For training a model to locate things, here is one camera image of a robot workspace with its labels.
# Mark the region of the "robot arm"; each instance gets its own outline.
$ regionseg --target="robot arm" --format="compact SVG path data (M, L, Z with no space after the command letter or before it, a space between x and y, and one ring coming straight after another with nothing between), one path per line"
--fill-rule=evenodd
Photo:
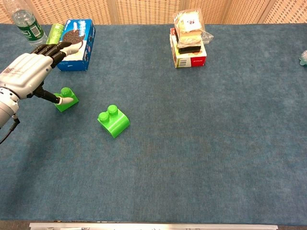
M70 42L40 45L31 54L22 54L0 73L0 128L16 114L18 101L33 95L56 104L67 104L72 98L56 97L42 88L46 76L67 55L77 53L79 46Z

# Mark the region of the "water bottle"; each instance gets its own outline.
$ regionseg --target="water bottle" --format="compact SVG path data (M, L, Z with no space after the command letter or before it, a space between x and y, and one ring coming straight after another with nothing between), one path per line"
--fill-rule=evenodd
M24 0L3 0L14 23L32 46L45 44L47 36Z

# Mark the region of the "green duplo block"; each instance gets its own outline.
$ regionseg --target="green duplo block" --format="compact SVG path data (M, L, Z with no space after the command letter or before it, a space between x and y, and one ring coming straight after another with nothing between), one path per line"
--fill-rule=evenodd
M100 113L97 120L113 138L117 137L130 125L127 116L124 115L114 104L110 105L106 112Z
M61 112L73 106L79 101L76 95L73 93L73 91L68 87L64 87L63 89L61 89L61 93L54 93L54 95L56 95L57 97L73 98L73 101L68 104L54 104L58 108L58 110L60 110Z

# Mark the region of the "lego stud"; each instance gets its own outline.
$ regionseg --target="lego stud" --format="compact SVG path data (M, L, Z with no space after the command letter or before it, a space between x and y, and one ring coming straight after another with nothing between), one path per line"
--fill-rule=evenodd
M63 97L71 97L72 91L70 88L64 87L63 89L61 89L61 94L63 95Z
M108 113L109 113L111 116L114 116L114 115L117 115L117 114L118 114L117 106L114 105L114 104L110 105L110 106L107 108L107 111L108 111Z
M109 121L109 114L107 112L102 112L98 116L98 120L102 123Z

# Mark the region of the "table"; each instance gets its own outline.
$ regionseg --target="table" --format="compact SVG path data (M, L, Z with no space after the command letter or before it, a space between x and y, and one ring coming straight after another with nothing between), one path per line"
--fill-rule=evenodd
M44 85L78 104L19 102L0 219L307 224L307 24L208 25L205 66L184 69L171 25L95 27L88 71ZM0 30L4 69L31 47ZM116 139L97 122L110 104L131 122Z

